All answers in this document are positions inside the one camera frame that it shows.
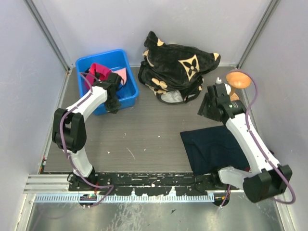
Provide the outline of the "blue plastic bin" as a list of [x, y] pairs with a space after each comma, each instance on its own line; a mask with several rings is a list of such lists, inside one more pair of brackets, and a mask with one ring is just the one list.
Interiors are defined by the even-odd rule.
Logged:
[[90, 96], [82, 106], [101, 102], [93, 111], [98, 116], [132, 107], [139, 89], [124, 50], [89, 55], [76, 61], [80, 99]]

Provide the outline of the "wooden hat stand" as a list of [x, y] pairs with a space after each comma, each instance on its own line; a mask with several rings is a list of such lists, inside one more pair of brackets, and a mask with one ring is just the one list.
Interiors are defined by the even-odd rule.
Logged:
[[235, 93], [237, 89], [246, 89], [251, 84], [251, 78], [241, 72], [232, 71], [226, 75], [226, 80], [231, 87], [230, 99], [231, 101], [239, 100], [239, 96]]

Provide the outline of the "navy blue cloth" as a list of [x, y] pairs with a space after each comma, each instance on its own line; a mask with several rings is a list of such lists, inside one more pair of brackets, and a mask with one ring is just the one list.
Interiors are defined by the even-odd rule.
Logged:
[[195, 175], [228, 166], [244, 171], [250, 168], [238, 141], [225, 126], [183, 131], [180, 136]]

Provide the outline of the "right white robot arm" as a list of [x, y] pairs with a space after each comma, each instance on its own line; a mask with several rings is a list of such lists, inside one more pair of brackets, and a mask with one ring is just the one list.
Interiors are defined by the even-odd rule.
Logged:
[[211, 184], [221, 190], [227, 184], [244, 191], [246, 197], [257, 203], [285, 193], [287, 189], [295, 201], [295, 193], [289, 181], [293, 174], [288, 165], [281, 165], [266, 147], [251, 123], [248, 110], [240, 101], [231, 101], [225, 84], [207, 87], [199, 115], [222, 122], [232, 133], [243, 151], [250, 171], [234, 167], [221, 168], [211, 177]]

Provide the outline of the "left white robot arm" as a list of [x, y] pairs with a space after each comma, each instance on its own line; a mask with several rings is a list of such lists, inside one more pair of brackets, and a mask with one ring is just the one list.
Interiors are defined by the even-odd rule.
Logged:
[[93, 111], [104, 104], [107, 112], [116, 114], [121, 106], [117, 91], [122, 78], [110, 73], [107, 80], [95, 79], [91, 84], [84, 73], [80, 74], [89, 86], [89, 91], [76, 103], [66, 109], [58, 108], [54, 112], [51, 139], [62, 149], [69, 160], [73, 174], [79, 179], [79, 185], [86, 191], [96, 186], [95, 170], [89, 162], [85, 144], [87, 141], [85, 122]]

